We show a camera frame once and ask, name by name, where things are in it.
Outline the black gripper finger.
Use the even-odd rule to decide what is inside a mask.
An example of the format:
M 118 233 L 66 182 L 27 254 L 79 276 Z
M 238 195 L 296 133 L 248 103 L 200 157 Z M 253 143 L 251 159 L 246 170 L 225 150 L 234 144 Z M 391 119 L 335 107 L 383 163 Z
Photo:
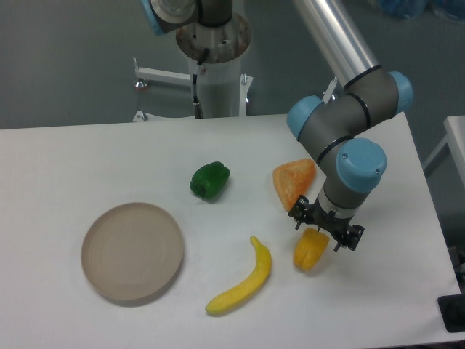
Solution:
M 306 196 L 300 195 L 289 210 L 288 216 L 295 221 L 296 230 L 298 230 L 302 224 L 311 225 L 312 204 L 309 202 L 308 198 Z
M 332 236 L 336 240 L 336 246 L 333 250 L 337 252 L 341 248 L 348 248 L 351 251 L 355 251 L 364 231 L 365 228 L 363 226 L 350 224 L 346 224 L 344 227 L 333 231 Z

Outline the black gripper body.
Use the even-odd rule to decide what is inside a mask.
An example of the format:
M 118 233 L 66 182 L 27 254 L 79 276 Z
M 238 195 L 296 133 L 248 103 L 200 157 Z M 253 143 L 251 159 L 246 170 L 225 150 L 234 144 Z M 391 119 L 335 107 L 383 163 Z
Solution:
M 350 221 L 357 208 L 343 209 L 332 204 L 327 198 L 316 198 L 309 210 L 309 224 L 315 225 L 331 234 L 347 235 L 350 232 Z

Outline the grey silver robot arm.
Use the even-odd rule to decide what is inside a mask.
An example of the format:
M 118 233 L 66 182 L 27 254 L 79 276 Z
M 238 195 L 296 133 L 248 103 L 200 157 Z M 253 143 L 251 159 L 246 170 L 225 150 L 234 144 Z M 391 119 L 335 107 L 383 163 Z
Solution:
M 195 117 L 243 115 L 239 64 L 251 31 L 232 2 L 143 1 L 141 6 L 154 33 L 176 35 L 189 64 Z M 296 1 L 295 7 L 344 93 L 334 101 L 305 97 L 288 112 L 288 128 L 326 176 L 315 202 L 300 196 L 289 215 L 329 232 L 338 247 L 355 250 L 364 229 L 352 218 L 387 166 L 382 148 L 362 133 L 408 109 L 413 89 L 404 75 L 379 65 L 340 1 Z

